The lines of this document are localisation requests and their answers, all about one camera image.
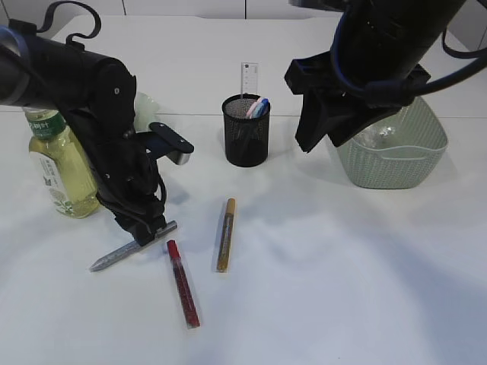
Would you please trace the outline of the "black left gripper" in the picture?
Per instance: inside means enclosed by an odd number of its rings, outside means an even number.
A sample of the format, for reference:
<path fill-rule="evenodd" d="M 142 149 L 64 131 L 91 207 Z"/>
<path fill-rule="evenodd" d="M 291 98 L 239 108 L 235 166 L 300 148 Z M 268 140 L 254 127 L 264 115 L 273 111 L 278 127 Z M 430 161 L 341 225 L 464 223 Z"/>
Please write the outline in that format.
<path fill-rule="evenodd" d="M 165 143 L 155 132 L 117 138 L 102 129 L 91 131 L 91 172 L 97 198 L 140 246 L 148 245 L 156 230 L 167 226 L 165 198 L 155 195 L 162 184 L 157 159 L 164 149 Z"/>

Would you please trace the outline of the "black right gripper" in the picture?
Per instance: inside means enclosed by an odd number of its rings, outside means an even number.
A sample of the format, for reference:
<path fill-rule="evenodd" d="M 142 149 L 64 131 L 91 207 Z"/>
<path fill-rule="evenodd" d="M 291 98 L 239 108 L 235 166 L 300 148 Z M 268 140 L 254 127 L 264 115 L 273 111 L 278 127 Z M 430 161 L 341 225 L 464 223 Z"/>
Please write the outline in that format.
<path fill-rule="evenodd" d="M 327 51 L 293 59 L 285 82 L 294 95 L 304 96 L 295 139 L 306 153 L 326 134 L 340 147 L 410 105 L 415 98 L 406 87 L 430 79 L 416 60 L 397 51 Z"/>

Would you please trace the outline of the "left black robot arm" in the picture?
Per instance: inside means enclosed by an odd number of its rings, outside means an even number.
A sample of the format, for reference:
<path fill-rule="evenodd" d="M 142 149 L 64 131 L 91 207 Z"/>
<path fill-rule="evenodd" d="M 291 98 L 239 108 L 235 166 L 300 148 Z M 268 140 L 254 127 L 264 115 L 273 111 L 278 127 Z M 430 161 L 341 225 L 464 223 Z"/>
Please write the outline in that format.
<path fill-rule="evenodd" d="M 140 246 L 167 226 L 156 132 L 134 127 L 136 78 L 121 61 L 38 37 L 35 26 L 1 28 L 1 103 L 58 110 L 79 140 L 97 199 Z"/>

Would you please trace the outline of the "right black blue robot arm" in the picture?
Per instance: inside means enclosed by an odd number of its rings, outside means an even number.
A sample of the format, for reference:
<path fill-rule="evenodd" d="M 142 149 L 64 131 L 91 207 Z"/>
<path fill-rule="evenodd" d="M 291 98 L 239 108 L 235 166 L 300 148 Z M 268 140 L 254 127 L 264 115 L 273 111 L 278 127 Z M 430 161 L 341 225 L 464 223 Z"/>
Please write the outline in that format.
<path fill-rule="evenodd" d="M 398 106 L 371 105 L 339 83 L 343 75 L 364 89 L 371 82 L 415 81 L 428 73 L 419 62 L 462 8 L 462 1 L 325 1 L 341 11 L 330 50 L 293 59 L 285 82 L 303 96 L 295 139 L 311 151 L 325 136 L 339 147 Z"/>

